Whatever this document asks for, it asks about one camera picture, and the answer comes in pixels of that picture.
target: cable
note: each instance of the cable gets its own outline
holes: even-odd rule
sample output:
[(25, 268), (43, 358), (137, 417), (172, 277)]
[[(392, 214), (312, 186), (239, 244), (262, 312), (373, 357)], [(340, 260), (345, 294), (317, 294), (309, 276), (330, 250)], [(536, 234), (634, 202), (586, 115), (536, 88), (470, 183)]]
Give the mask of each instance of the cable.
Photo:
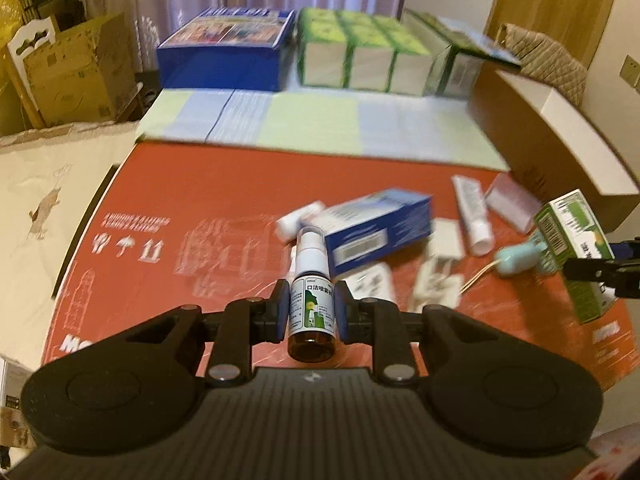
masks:
[(466, 291), (468, 291), (475, 282), (477, 282), (480, 278), (482, 278), (490, 270), (492, 270), (494, 267), (496, 267), (498, 264), (500, 264), (501, 261), (502, 260), (494, 260), (490, 264), (485, 265), (482, 269), (478, 270), (478, 272), (476, 272), (475, 275), (468, 282), (466, 282), (462, 286), (462, 288), (460, 288), (460, 294), (464, 294)]

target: wall outlet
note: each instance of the wall outlet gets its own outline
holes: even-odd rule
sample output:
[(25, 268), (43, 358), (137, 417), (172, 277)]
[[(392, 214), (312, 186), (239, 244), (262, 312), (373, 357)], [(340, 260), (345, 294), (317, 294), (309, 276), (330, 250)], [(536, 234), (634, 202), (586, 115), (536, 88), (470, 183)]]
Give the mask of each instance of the wall outlet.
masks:
[(631, 56), (626, 56), (625, 62), (620, 69), (620, 77), (629, 85), (635, 87), (640, 79), (640, 63)]

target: torn cardboard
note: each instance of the torn cardboard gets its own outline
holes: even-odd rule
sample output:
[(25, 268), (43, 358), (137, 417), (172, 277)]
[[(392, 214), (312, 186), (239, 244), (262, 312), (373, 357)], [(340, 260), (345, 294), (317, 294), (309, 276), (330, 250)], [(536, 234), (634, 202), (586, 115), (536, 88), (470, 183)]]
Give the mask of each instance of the torn cardboard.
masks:
[(553, 87), (486, 66), (468, 109), (514, 178), (542, 202), (580, 189), (606, 233), (640, 203), (635, 174)]
[(101, 16), (56, 36), (24, 59), (47, 126), (112, 121), (136, 92), (123, 14)]

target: blue and white medicine box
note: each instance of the blue and white medicine box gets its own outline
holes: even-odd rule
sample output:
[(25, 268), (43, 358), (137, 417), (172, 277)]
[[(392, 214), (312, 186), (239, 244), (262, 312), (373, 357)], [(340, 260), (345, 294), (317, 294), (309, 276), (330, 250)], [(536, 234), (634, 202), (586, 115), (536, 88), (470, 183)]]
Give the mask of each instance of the blue and white medicine box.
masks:
[(207, 9), (158, 47), (164, 88), (279, 91), (293, 10)]
[(387, 189), (303, 219), (324, 231), (335, 277), (431, 235), (431, 197)]

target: white cylindrical bottle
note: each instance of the white cylindrical bottle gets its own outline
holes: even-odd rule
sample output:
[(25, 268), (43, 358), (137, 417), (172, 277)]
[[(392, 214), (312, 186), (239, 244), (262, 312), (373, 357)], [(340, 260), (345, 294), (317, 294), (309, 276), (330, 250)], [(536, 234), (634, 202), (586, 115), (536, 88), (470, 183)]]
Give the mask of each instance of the white cylindrical bottle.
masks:
[(335, 353), (334, 287), (322, 230), (302, 228), (296, 247), (288, 350), (296, 361), (319, 363)]

